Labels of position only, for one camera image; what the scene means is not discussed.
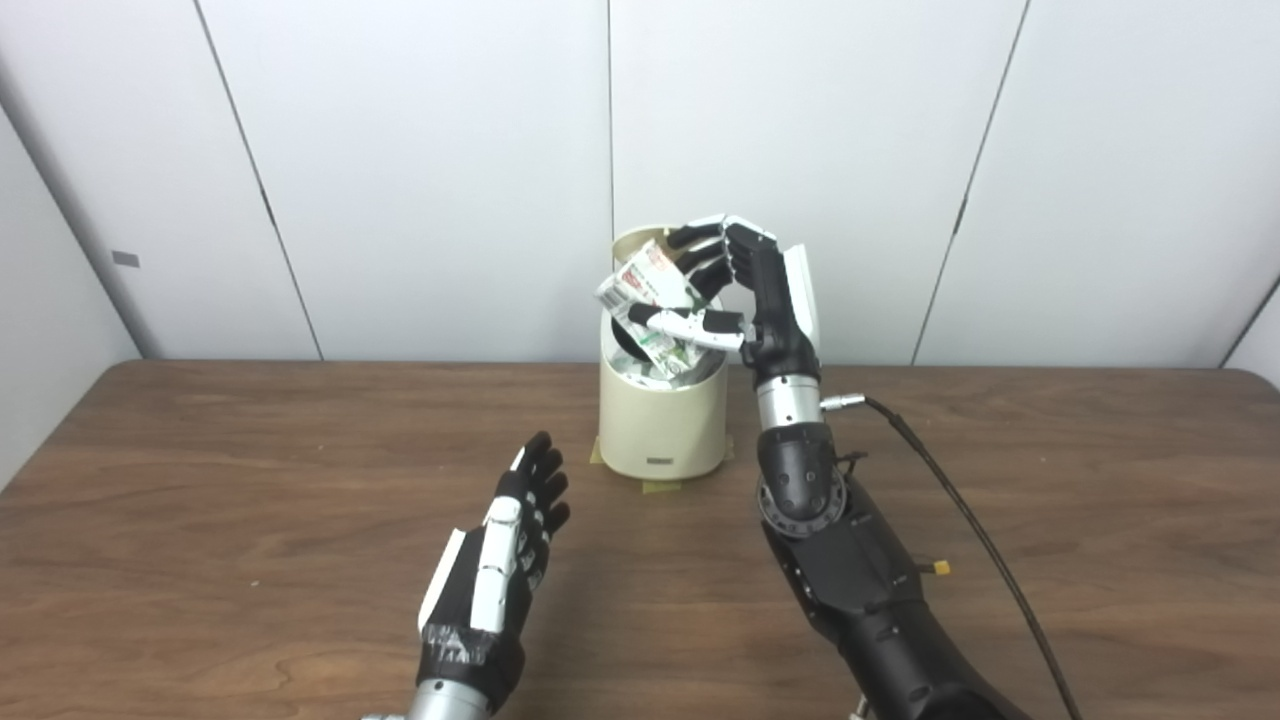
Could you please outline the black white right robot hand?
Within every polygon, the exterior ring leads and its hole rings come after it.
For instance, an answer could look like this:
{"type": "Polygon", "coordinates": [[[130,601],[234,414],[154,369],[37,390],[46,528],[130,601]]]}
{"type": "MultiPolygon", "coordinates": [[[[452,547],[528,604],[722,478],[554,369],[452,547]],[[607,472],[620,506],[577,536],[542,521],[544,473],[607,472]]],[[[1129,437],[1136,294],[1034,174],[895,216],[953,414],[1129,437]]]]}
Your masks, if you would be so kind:
{"type": "Polygon", "coordinates": [[[777,238],[740,217],[718,214],[681,225],[666,237],[675,268],[695,293],[686,307],[631,304],[626,328],[644,329],[678,348],[737,354],[758,386],[785,375],[820,379],[817,347],[803,328],[777,238]],[[748,290],[753,318],[716,310],[712,300],[730,284],[748,290]]]}

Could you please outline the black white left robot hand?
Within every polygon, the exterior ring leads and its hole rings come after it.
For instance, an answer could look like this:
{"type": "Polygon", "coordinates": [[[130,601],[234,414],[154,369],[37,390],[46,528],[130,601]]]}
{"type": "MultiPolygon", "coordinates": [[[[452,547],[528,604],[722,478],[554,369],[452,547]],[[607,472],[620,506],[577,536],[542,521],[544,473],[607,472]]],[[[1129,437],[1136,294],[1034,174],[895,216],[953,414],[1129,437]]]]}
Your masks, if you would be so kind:
{"type": "Polygon", "coordinates": [[[562,465],[539,430],[500,474],[483,521],[452,530],[417,615],[410,719],[493,719],[518,687],[524,628],[570,519],[562,465]]]}

